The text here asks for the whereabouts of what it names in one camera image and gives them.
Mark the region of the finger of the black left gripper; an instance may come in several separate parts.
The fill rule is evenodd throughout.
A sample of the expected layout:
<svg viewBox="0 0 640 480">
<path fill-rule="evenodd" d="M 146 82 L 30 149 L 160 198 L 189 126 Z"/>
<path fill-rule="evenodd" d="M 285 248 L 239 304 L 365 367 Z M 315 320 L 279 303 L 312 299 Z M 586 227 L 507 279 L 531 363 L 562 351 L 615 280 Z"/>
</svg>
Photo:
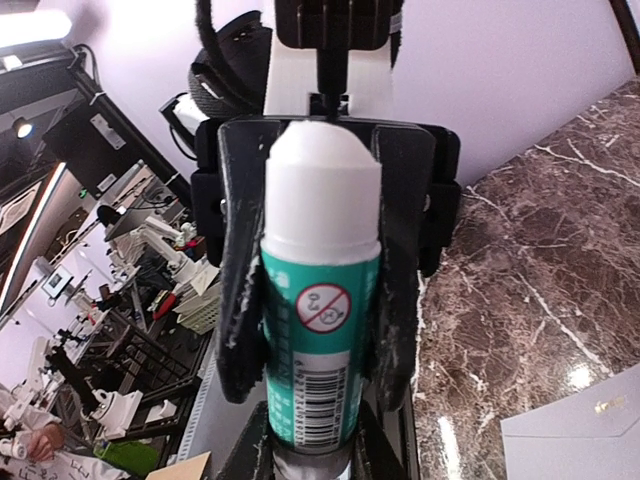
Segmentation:
<svg viewBox="0 0 640 480">
<path fill-rule="evenodd" d="M 380 408 L 395 411 L 415 368 L 420 232 L 433 139 L 416 126 L 379 125 L 373 130 L 372 147 L 382 166 L 374 379 Z"/>
<path fill-rule="evenodd" d="M 218 132 L 226 231 L 216 366 L 224 396 L 234 404 L 246 402 L 262 381 L 268 359 L 263 327 L 267 287 L 260 248 L 266 160 L 286 126 L 283 118 L 240 118 Z"/>
</svg>

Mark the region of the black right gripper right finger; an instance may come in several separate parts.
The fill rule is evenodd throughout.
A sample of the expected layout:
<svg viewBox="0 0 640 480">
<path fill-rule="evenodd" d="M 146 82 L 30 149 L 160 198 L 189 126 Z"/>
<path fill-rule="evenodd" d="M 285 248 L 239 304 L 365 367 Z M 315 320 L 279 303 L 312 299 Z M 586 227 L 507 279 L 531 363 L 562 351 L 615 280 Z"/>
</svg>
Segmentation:
<svg viewBox="0 0 640 480">
<path fill-rule="evenodd" d="M 413 407 L 406 403 L 395 412 L 390 412 L 397 425 L 394 443 L 379 421 L 369 402 L 362 402 L 358 426 L 354 437 L 352 457 L 353 479 L 414 479 L 415 478 L 415 421 Z"/>
</svg>

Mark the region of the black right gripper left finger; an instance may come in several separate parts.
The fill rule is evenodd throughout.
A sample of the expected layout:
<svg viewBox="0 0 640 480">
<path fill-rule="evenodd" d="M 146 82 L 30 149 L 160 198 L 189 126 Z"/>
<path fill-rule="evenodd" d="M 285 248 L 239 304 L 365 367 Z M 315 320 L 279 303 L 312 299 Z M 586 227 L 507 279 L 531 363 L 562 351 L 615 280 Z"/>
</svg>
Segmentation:
<svg viewBox="0 0 640 480">
<path fill-rule="evenodd" d="M 274 479 L 268 406 L 259 402 L 216 480 Z"/>
</svg>

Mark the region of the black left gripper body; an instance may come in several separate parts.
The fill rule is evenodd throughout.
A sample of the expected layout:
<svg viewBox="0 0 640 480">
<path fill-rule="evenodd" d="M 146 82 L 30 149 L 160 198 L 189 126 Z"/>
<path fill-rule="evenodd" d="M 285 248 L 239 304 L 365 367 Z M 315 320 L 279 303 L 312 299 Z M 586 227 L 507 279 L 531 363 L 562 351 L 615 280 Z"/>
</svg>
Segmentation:
<svg viewBox="0 0 640 480">
<path fill-rule="evenodd" d="M 198 232 L 206 240 L 207 259 L 219 267 L 240 257 L 261 227 L 265 162 L 292 116 L 241 116 L 209 119 L 195 133 L 198 168 L 191 177 L 192 208 Z M 353 133 L 383 166 L 385 208 L 426 184 L 428 204 L 419 220 L 418 268 L 426 276 L 439 267 L 451 243 L 461 187 L 455 177 L 460 139 L 435 125 L 348 116 L 332 125 Z"/>
</svg>

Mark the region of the white green glue stick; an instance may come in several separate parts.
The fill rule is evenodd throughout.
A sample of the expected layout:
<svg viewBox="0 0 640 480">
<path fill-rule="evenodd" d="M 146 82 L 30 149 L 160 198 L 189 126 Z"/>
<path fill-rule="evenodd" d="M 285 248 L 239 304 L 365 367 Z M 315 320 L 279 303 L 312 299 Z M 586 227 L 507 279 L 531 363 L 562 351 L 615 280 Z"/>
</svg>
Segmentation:
<svg viewBox="0 0 640 480">
<path fill-rule="evenodd" d="M 269 421 L 302 454 L 351 437 L 381 245 L 381 164 L 356 135 L 290 123 L 265 172 L 261 258 Z"/>
</svg>

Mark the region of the grey paper envelope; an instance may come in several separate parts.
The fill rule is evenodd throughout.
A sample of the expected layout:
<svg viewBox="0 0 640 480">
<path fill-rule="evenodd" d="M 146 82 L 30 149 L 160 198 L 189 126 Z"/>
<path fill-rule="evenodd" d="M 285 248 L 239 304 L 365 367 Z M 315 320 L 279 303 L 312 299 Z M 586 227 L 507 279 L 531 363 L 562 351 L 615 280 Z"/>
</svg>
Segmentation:
<svg viewBox="0 0 640 480">
<path fill-rule="evenodd" d="M 639 367 L 501 422 L 509 479 L 637 479 Z"/>
</svg>

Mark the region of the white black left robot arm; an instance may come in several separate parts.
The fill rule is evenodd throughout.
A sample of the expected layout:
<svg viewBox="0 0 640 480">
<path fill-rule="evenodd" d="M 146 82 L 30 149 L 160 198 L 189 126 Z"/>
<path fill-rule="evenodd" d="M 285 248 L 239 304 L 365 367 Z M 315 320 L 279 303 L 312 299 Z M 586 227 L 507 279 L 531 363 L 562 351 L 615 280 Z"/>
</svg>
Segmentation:
<svg viewBox="0 0 640 480">
<path fill-rule="evenodd" d="M 277 41 L 313 57 L 305 96 L 311 118 L 354 134 L 382 169 L 373 199 L 382 253 L 367 310 L 364 370 L 384 410 L 397 410 L 404 400 L 417 353 L 417 279 L 437 271 L 453 235 L 460 139 L 442 126 L 359 119 L 342 105 L 356 76 L 356 53 L 382 50 L 384 66 L 395 65 L 401 15 L 398 1 L 280 1 L 274 27 L 250 11 L 216 29 L 210 3 L 196 5 L 202 48 L 190 66 L 189 88 L 206 119 L 193 140 L 197 170 L 179 195 L 190 198 L 208 261 L 219 270 L 220 377 L 232 403 L 247 400 L 274 357 L 261 324 L 268 294 L 258 248 L 266 219 L 265 150 L 293 121 L 264 114 Z"/>
</svg>

